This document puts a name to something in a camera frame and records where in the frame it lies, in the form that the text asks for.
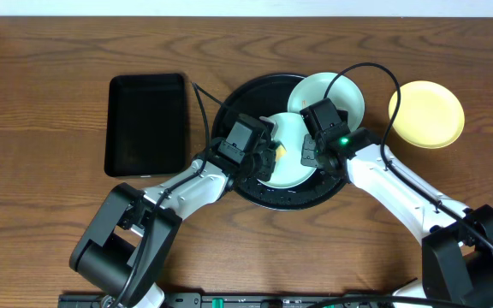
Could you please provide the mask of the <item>green yellow sponge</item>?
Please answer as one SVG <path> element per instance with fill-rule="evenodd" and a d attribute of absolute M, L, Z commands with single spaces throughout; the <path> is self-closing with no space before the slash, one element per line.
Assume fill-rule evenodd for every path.
<path fill-rule="evenodd" d="M 275 158 L 275 161 L 278 162 L 281 158 L 283 158 L 285 155 L 287 154 L 287 151 L 286 151 L 286 148 L 280 144 L 277 148 L 276 148 L 276 158 Z"/>

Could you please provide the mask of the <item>light blue plate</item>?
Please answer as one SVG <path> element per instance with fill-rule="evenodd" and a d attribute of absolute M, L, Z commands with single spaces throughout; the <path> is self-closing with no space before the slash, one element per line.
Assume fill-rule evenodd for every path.
<path fill-rule="evenodd" d="M 278 125 L 273 140 L 282 144 L 287 154 L 276 162 L 270 180 L 260 182 L 276 189 L 296 187 L 316 171 L 300 163 L 303 140 L 308 134 L 306 124 L 299 114 L 290 112 L 271 115 L 270 119 L 276 120 Z"/>
<path fill-rule="evenodd" d="M 288 112 L 300 113 L 308 105 L 322 100 L 335 76 L 336 73 L 325 72 L 304 78 L 289 96 Z M 356 130 L 365 113 L 365 100 L 357 85 L 343 75 L 330 88 L 328 98 L 337 109 L 347 112 L 348 127 L 351 131 Z"/>

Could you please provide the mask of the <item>yellow plate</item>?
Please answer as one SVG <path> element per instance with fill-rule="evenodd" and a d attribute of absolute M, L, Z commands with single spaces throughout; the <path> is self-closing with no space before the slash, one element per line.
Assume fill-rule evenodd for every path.
<path fill-rule="evenodd" d="M 460 100 L 446 87 L 416 80 L 400 87 L 401 101 L 392 128 L 407 143 L 438 149 L 454 143 L 465 126 Z"/>

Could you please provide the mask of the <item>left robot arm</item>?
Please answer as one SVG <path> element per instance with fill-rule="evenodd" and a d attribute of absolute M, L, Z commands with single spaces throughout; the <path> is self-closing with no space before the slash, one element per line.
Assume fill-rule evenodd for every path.
<path fill-rule="evenodd" d="M 111 296 L 113 306 L 159 307 L 164 293 L 156 280 L 182 222 L 248 177 L 268 180 L 282 152 L 271 142 L 245 153 L 220 139 L 162 184 L 117 185 L 73 250 L 70 268 Z"/>

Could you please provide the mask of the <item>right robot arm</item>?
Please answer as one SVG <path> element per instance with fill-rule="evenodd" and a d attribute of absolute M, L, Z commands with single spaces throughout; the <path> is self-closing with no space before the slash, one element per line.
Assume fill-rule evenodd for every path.
<path fill-rule="evenodd" d="M 393 292 L 394 307 L 493 307 L 493 208 L 472 209 L 412 172 L 372 132 L 307 134 L 302 162 L 339 175 L 384 205 L 422 249 L 422 278 Z"/>

